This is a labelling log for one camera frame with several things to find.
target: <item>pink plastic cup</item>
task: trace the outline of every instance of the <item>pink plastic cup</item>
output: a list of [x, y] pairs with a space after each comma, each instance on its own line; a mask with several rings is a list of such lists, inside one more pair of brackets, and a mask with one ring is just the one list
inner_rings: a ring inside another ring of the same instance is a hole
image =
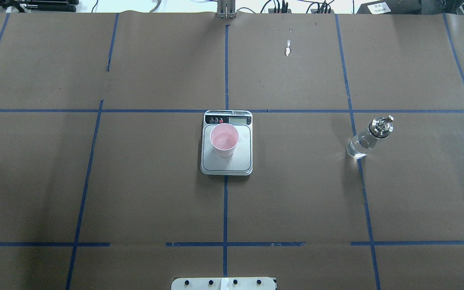
[[230, 124], [219, 124], [210, 132], [210, 143], [219, 156], [231, 156], [239, 143], [239, 133]]

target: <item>clear liquid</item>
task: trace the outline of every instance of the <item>clear liquid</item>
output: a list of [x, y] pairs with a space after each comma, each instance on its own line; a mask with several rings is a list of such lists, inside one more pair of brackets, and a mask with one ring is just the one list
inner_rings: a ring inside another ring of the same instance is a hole
[[361, 159], [377, 145], [378, 138], [370, 132], [356, 135], [346, 146], [346, 152], [354, 159]]

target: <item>white label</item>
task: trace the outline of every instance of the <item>white label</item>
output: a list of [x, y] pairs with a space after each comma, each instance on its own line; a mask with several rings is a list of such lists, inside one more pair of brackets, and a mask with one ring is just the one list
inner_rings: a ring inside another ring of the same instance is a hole
[[381, 2], [381, 3], [377, 3], [377, 4], [368, 5], [367, 7], [368, 7], [368, 9], [370, 9], [370, 12], [372, 14], [382, 14], [382, 13], [391, 12], [391, 10], [388, 7], [388, 4], [386, 4], [386, 2]]

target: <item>metal bracket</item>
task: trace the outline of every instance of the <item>metal bracket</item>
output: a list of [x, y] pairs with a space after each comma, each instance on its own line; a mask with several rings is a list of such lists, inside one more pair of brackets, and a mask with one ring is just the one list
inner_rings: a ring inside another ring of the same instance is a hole
[[176, 278], [171, 290], [277, 290], [277, 279], [269, 277]]
[[217, 0], [217, 18], [236, 18], [236, 0]]

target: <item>scale display screen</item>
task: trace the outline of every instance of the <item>scale display screen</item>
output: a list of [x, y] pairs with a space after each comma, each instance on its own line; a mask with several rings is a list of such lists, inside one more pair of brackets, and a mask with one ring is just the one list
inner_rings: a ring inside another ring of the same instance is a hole
[[229, 117], [228, 123], [230, 124], [247, 124], [246, 118], [237, 118], [237, 117]]

